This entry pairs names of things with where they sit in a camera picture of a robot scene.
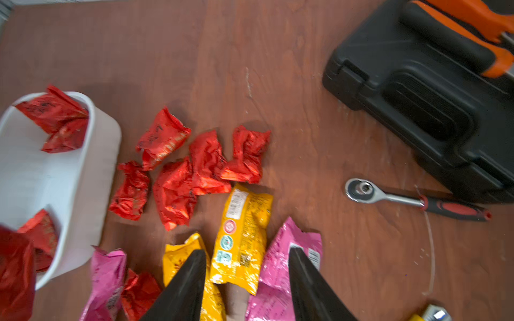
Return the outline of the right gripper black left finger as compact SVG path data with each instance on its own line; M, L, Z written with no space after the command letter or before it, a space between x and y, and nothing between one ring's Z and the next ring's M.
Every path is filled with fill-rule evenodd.
M142 316L141 321L199 321L205 280L206 254L203 250L195 250Z

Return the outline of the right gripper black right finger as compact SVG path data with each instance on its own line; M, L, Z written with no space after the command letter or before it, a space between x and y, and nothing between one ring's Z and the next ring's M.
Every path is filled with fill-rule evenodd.
M290 249L288 265L295 320L357 320L301 248Z

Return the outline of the pink tea bag with barcode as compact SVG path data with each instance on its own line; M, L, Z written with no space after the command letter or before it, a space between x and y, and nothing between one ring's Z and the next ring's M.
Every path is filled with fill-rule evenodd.
M323 243L318 233L302 231L288 217L269 246L260 269L258 291L251 295L246 320L294 320L289 280L290 248L299 247L320 268Z

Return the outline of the small red tea bag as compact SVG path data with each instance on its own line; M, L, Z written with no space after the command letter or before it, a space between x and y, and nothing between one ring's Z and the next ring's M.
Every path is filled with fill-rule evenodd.
M162 289L154 276L127 270L127 279L121 294L121 304L127 320L138 321L155 303Z

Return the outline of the small yellow tea bag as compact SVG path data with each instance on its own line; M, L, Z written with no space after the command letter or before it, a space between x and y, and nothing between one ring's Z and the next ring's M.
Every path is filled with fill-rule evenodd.
M226 320L226 310L218 287L211 282L211 259L201 235L196 232L178 245L167 244L163 255L163 284L167 286L194 250L206 254L206 281L203 290L200 320Z

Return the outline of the large yellow tea bag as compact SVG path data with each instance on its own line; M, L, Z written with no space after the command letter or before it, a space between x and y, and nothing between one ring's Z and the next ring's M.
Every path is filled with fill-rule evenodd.
M256 295L272 207L272 195L253 193L239 184L232 188L211 259L213 283L234 284Z

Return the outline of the white plastic storage box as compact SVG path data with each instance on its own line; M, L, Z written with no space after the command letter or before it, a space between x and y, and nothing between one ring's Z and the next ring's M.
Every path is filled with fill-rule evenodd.
M118 122L88 96L68 96L90 115L84 143L74 151L41 151L48 135L14 106L1 118L1 224L17 230L45 209L58 234L37 290L85 264L99 245L122 139Z

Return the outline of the yellow black utility knife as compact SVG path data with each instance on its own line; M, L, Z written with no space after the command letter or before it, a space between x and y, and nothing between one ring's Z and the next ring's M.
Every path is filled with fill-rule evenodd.
M452 321L451 315L442 306L429 304L421 314L413 314L409 321Z

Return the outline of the black plastic tool case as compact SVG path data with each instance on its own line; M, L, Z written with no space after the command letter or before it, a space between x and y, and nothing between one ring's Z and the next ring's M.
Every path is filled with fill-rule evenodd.
M513 81L486 79L400 22L387 1L332 53L324 87L412 147L456 197L513 202Z

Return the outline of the orange handled pliers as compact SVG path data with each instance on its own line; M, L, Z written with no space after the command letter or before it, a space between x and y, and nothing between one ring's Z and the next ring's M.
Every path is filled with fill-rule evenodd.
M485 78L513 77L513 16L495 13L483 1L409 1L400 21L427 40L464 59Z

